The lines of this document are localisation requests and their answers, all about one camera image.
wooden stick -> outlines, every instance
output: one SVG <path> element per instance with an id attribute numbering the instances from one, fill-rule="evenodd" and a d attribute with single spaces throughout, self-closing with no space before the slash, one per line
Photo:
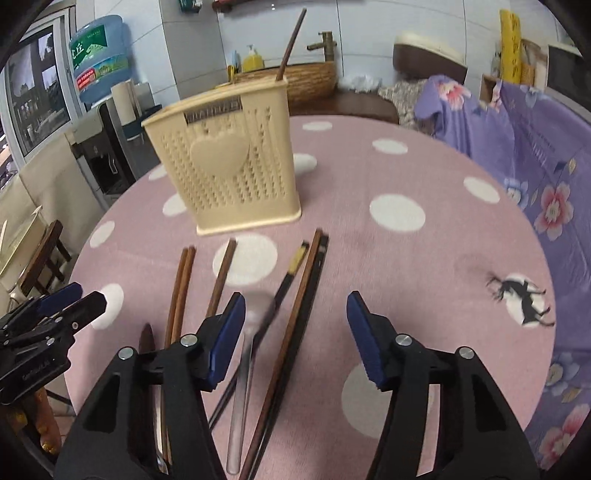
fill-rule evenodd
<path id="1" fill-rule="evenodd" d="M 300 32 L 301 23 L 304 21 L 304 17 L 306 16 L 306 9 L 303 8 L 300 13 L 300 17 L 297 19 L 297 23 L 295 24 L 294 31 L 291 33 L 290 42 L 287 44 L 287 49 L 283 54 L 283 60 L 281 60 L 281 65 L 279 66 L 279 71 L 277 72 L 277 77 L 275 77 L 276 81 L 283 80 L 283 74 L 285 73 L 285 69 L 287 68 L 287 62 L 290 59 L 291 51 L 294 48 L 294 44 L 296 43 L 297 34 Z"/>
<path id="2" fill-rule="evenodd" d="M 231 238 L 226 247 L 226 253 L 223 256 L 222 265 L 220 266 L 220 271 L 217 274 L 216 282 L 213 286 L 212 298 L 209 300 L 209 307 L 207 307 L 205 318 L 213 317 L 217 313 L 217 307 L 220 305 L 223 287 L 226 284 L 226 277 L 228 276 L 230 266 L 232 265 L 232 258 L 234 258 L 236 245 L 236 239 Z"/>
<path id="3" fill-rule="evenodd" d="M 306 253 L 308 252 L 309 247 L 310 247 L 310 244 L 308 242 L 305 242 L 305 241 L 302 242 L 301 247 L 298 248 L 297 252 L 295 252 L 294 256 L 292 257 L 292 259 L 290 261 L 290 265 L 287 269 L 287 273 L 285 274 L 285 277 L 283 277 L 283 281 L 281 282 L 281 285 L 279 285 L 279 288 L 277 289 L 277 292 L 275 293 L 275 306 L 274 306 L 273 310 L 271 312 L 269 312 L 268 317 L 266 317 L 263 320 L 263 323 L 261 325 L 261 329 L 258 331 L 258 333 L 255 336 L 254 344 L 252 345 L 252 356 L 256 356 L 256 352 L 257 352 L 259 346 L 261 345 L 261 342 L 262 342 L 263 338 L 265 337 L 265 334 L 266 334 L 269 326 L 271 325 L 271 322 L 277 316 L 277 312 L 279 312 L 279 308 L 281 307 L 281 303 L 283 303 L 283 299 L 285 298 L 285 295 L 287 295 L 287 292 L 290 289 L 291 284 L 294 281 L 294 278 L 297 275 L 298 270 L 300 269 L 300 266 L 302 265 L 302 263 L 304 261 L 304 258 L 306 257 Z M 217 402 L 216 408 L 213 411 L 212 416 L 209 417 L 209 429 L 210 430 L 213 430 L 213 428 L 217 424 L 218 420 L 222 416 L 222 413 L 226 409 L 228 402 L 230 402 L 230 399 L 234 395 L 234 392 L 236 391 L 236 383 L 237 382 L 238 382 L 238 369 L 236 369 L 236 371 L 234 372 L 234 375 L 232 376 L 230 383 L 228 384 L 228 386 L 224 390 L 224 393 L 220 397 L 220 400 Z"/>
<path id="4" fill-rule="evenodd" d="M 193 256 L 189 258 L 189 253 L 193 250 Z M 189 266 L 189 277 L 191 275 L 191 268 L 193 268 L 193 258 L 195 256 L 195 247 L 191 248 L 183 248 L 183 253 L 181 254 L 180 261 L 178 262 L 178 269 L 177 269 L 177 277 L 174 280 L 174 288 L 173 288 L 173 296 L 170 300 L 170 309 L 168 310 L 168 323 L 166 324 L 166 333 L 164 335 L 164 348 L 168 348 L 173 342 L 178 340 L 176 338 L 177 335 L 180 335 L 180 332 L 183 328 L 183 314 L 184 314 L 184 305 L 186 302 L 186 295 L 185 292 L 185 300 L 182 302 L 183 308 L 182 312 L 180 312 L 180 324 L 178 318 L 178 308 L 179 308 L 179 299 L 181 294 L 181 288 L 185 286 L 185 276 L 187 270 L 187 264 Z M 162 456 L 164 460 L 170 463 L 171 455 L 170 455 L 170 444 L 168 442 L 168 433 L 166 428 L 166 416 L 164 414 L 164 389 L 160 392 L 160 439 L 162 441 Z"/>
<path id="5" fill-rule="evenodd" d="M 178 262 L 177 277 L 174 280 L 173 296 L 170 300 L 170 308 L 168 310 L 168 322 L 166 324 L 166 333 L 164 334 L 164 348 L 168 348 L 172 343 L 173 338 L 173 324 L 174 324 L 174 312 L 177 308 L 177 297 L 178 292 L 181 288 L 181 277 L 183 276 L 184 264 L 189 253 L 188 248 L 183 248 L 181 259 Z"/>
<path id="6" fill-rule="evenodd" d="M 322 254 L 326 252 L 326 247 L 321 248 L 320 246 L 320 241 L 323 238 L 326 239 L 327 242 L 327 237 L 323 236 L 321 229 L 318 229 L 314 234 L 314 240 L 312 241 L 310 253 L 308 254 L 308 259 L 306 261 L 306 267 L 301 278 L 300 288 L 298 289 L 291 316 L 287 323 L 287 328 L 285 329 L 285 336 L 283 337 L 281 350 L 275 361 L 271 382 L 267 389 L 267 395 L 265 396 L 261 414 L 256 423 L 255 433 L 252 437 L 250 447 L 248 448 L 248 453 L 246 454 L 246 460 L 242 467 L 239 480 L 252 480 L 256 475 L 256 469 L 260 463 L 265 445 L 268 442 L 273 424 L 277 419 L 277 414 L 285 391 L 285 385 L 289 379 L 293 362 L 295 361 L 299 342 L 301 342 L 301 338 L 303 337 L 305 322 L 307 322 L 307 315 L 300 318 L 300 310 L 304 301 L 304 296 L 308 293 L 307 290 L 312 270 L 314 269 L 315 263 L 318 261 L 317 254 L 319 251 L 321 251 Z M 296 330 L 296 328 L 298 328 L 299 335 L 294 336 L 294 330 Z"/>
<path id="7" fill-rule="evenodd" d="M 191 272 L 193 271 L 195 253 L 195 247 L 191 245 L 187 252 L 187 259 L 185 260 L 183 267 L 183 276 L 181 277 L 180 289 L 178 291 L 177 305 L 174 310 L 172 343 L 177 342 L 181 338 L 184 309 L 187 303 L 187 293 L 189 292 L 189 282 L 191 282 Z"/>

metal spoon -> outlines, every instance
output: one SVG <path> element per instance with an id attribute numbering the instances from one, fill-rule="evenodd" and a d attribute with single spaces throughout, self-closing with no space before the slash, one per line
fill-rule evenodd
<path id="1" fill-rule="evenodd" d="M 273 295 L 268 292 L 248 292 L 244 294 L 244 298 L 246 300 L 244 343 L 242 345 L 240 365 L 238 365 L 238 380 L 234 394 L 230 438 L 228 440 L 228 459 L 226 461 L 226 471 L 230 475 L 240 473 L 240 465 L 242 463 L 244 425 L 251 390 L 252 367 L 254 364 L 252 343 L 265 317 L 275 306 Z"/>

heart shape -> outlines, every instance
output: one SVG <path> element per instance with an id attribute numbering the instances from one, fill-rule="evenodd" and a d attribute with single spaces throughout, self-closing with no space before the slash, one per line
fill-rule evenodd
<path id="1" fill-rule="evenodd" d="M 191 162 L 195 168 L 215 177 L 236 175 L 248 158 L 250 142 L 234 131 L 201 137 L 191 144 Z"/>

round table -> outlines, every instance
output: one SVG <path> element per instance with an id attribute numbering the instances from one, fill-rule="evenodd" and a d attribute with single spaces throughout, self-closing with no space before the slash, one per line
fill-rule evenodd
<path id="1" fill-rule="evenodd" d="M 544 253 L 527 218 L 467 157 L 423 134 L 346 116 L 291 118 L 302 217 L 254 231 L 199 237 L 165 170 L 157 167 L 107 212 L 83 248 L 72 281 L 102 291 L 107 312 L 76 335 L 66 374 L 76 410 L 118 349 L 137 346 L 150 323 L 157 346 L 181 249 L 197 255 L 183 333 L 205 315 L 215 268 L 231 236 L 238 240 L 220 311 L 233 291 L 279 286 L 302 240 L 321 227 L 330 242 L 316 301 L 281 414 L 257 478 L 363 479 L 386 415 L 389 394 L 367 380 L 345 314 L 359 290 L 369 309 L 429 348 L 471 346 L 522 427 L 537 405 L 554 328 L 525 322 L 521 299 L 489 280 L 528 279 L 542 322 L 555 321 Z M 245 448 L 258 418 L 300 275 L 256 358 Z M 226 381 L 235 370 L 238 343 Z M 203 394 L 210 414 L 224 390 Z M 438 391 L 431 389 L 421 471 L 432 467 Z M 214 430 L 225 465 L 231 408 Z"/>

yellow soap bottle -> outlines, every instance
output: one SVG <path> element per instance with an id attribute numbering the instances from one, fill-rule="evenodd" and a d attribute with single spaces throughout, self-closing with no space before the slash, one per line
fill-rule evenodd
<path id="1" fill-rule="evenodd" d="M 252 45 L 248 46 L 248 55 L 242 61 L 242 71 L 252 72 L 265 68 L 265 62 Z"/>

